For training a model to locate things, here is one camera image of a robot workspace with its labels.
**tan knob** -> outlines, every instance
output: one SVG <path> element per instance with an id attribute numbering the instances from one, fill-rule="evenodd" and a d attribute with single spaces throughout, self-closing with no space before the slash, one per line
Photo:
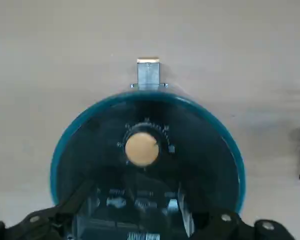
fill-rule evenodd
<path id="1" fill-rule="evenodd" d="M 158 154 L 157 140 L 146 132 L 138 132 L 129 137 L 125 144 L 125 154 L 133 164 L 145 167 L 152 164 Z"/>

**white table surface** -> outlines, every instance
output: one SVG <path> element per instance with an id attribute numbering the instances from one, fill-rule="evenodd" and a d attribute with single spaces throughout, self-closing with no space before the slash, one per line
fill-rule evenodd
<path id="1" fill-rule="evenodd" d="M 136 81 L 136 58 L 212 111 L 246 166 L 241 217 L 300 240 L 300 0 L 0 0 L 0 220 L 52 205 L 54 147 Z"/>

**bolt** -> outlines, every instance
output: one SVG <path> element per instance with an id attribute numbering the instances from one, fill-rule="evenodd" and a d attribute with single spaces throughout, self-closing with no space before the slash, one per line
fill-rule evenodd
<path id="1" fill-rule="evenodd" d="M 38 221 L 40 219 L 39 216 L 33 216 L 30 218 L 30 223 L 35 223 L 36 221 Z"/>
<path id="2" fill-rule="evenodd" d="M 225 222 L 231 222 L 231 217 L 228 214 L 222 214 L 221 219 Z"/>
<path id="3" fill-rule="evenodd" d="M 267 230 L 271 230 L 271 231 L 275 229 L 275 226 L 269 221 L 264 221 L 262 223 L 262 227 L 264 227 Z"/>

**metal clip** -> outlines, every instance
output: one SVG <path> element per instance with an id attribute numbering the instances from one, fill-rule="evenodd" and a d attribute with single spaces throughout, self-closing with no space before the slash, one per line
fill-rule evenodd
<path id="1" fill-rule="evenodd" d="M 136 60 L 137 83 L 131 84 L 131 88 L 140 90 L 157 90 L 159 86 L 168 87 L 166 83 L 160 83 L 160 60 L 158 57 L 139 57 Z"/>

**teal rim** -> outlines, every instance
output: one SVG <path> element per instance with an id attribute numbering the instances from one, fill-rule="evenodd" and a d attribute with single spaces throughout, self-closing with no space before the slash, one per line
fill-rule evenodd
<path id="1" fill-rule="evenodd" d="M 101 112 L 104 109 L 109 108 L 110 106 L 115 105 L 119 102 L 131 100 L 156 100 L 168 103 L 178 103 L 188 109 L 197 112 L 200 116 L 207 119 L 215 127 L 215 129 L 218 131 L 218 133 L 222 136 L 222 138 L 228 145 L 237 167 L 239 182 L 239 198 L 236 204 L 235 211 L 239 213 L 242 209 L 246 194 L 246 175 L 244 161 L 242 159 L 241 153 L 238 149 L 235 140 L 233 139 L 229 131 L 226 129 L 226 127 L 215 116 L 213 116 L 209 111 L 207 111 L 198 103 L 187 98 L 180 97 L 179 95 L 173 93 L 166 93 L 160 91 L 133 91 L 113 95 L 103 99 L 100 102 L 95 103 L 76 117 L 76 119 L 68 126 L 68 128 L 62 134 L 53 153 L 52 162 L 50 166 L 50 191 L 54 204 L 59 203 L 57 197 L 57 169 L 60 157 L 64 152 L 69 139 L 82 126 L 82 124 L 84 124 L 96 113 Z"/>

